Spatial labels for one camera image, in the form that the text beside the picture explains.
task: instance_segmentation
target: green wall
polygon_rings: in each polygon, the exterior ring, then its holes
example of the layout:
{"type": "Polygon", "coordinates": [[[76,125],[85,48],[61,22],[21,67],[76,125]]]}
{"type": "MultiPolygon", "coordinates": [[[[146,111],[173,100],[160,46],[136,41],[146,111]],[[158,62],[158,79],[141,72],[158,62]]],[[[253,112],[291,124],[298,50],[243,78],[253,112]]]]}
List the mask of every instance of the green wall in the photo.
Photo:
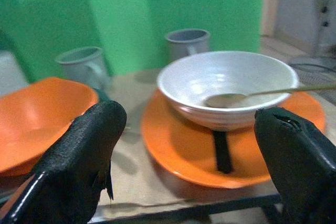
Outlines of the green wall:
{"type": "Polygon", "coordinates": [[[213,50],[259,50],[261,0],[0,0],[0,49],[29,81],[60,76],[54,58],[82,46],[106,52],[111,74],[168,63],[164,34],[211,32],[213,50]]]}

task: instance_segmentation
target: spoon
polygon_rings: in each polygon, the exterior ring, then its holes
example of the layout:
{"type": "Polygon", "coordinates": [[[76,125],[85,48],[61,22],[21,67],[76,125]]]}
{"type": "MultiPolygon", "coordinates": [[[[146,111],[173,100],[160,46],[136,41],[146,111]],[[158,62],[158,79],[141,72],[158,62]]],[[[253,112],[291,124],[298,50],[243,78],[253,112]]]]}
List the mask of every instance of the spoon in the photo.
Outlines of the spoon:
{"type": "Polygon", "coordinates": [[[251,97],[254,95],[261,94],[276,94],[276,93],[292,93],[298,91],[312,91],[312,90],[329,90],[336,89],[336,83],[328,84],[328,85],[315,85],[315,86],[304,86],[299,88],[289,88],[289,89],[278,89],[278,90],[269,90],[262,91],[250,94],[240,94],[240,93],[224,93],[224,94],[216,94],[212,95],[204,100],[204,103],[208,107],[213,108],[227,108],[233,103],[237,103],[246,99],[247,97],[251,97]]]}

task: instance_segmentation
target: white mug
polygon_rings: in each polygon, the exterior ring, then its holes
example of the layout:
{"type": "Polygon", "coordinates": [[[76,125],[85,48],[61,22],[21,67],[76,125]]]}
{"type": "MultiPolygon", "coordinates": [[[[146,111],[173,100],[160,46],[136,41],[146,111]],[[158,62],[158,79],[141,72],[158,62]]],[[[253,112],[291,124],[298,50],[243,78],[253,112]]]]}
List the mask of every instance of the white mug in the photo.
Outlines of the white mug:
{"type": "Polygon", "coordinates": [[[104,90],[109,76],[99,47],[82,47],[57,56],[67,78],[84,83],[92,88],[104,90]]]}
{"type": "Polygon", "coordinates": [[[209,51],[210,33],[203,29],[182,29],[165,36],[169,42],[170,60],[209,51]]]}

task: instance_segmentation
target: white bowl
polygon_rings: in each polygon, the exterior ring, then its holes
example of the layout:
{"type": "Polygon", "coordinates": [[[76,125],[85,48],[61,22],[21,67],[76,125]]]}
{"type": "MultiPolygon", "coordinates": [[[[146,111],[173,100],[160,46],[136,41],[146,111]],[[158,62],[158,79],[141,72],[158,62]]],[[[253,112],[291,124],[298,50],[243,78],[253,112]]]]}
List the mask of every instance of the white bowl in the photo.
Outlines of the white bowl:
{"type": "Polygon", "coordinates": [[[252,93],[295,88],[296,72],[277,59],[243,51],[213,51],[184,57],[163,68],[158,87],[172,107],[187,119],[212,130],[231,131],[252,126],[258,109],[276,106],[289,93],[248,98],[241,108],[218,109],[203,102],[220,93],[252,93]]]}

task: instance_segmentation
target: spoon handle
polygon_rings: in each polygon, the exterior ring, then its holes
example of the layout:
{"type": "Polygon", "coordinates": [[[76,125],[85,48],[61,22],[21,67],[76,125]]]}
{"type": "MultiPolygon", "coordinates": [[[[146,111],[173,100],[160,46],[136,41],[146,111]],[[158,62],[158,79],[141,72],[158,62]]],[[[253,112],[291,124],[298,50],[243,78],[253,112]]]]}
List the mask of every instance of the spoon handle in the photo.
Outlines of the spoon handle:
{"type": "Polygon", "coordinates": [[[250,95],[258,95],[258,94],[275,94],[275,93],[291,93],[294,91],[313,91],[313,90],[330,90],[336,89],[336,83],[327,84],[327,85],[313,85],[313,86],[303,86],[298,88],[289,88],[289,89],[279,89],[279,90],[271,90],[271,91],[262,91],[257,93],[252,93],[250,95]]]}

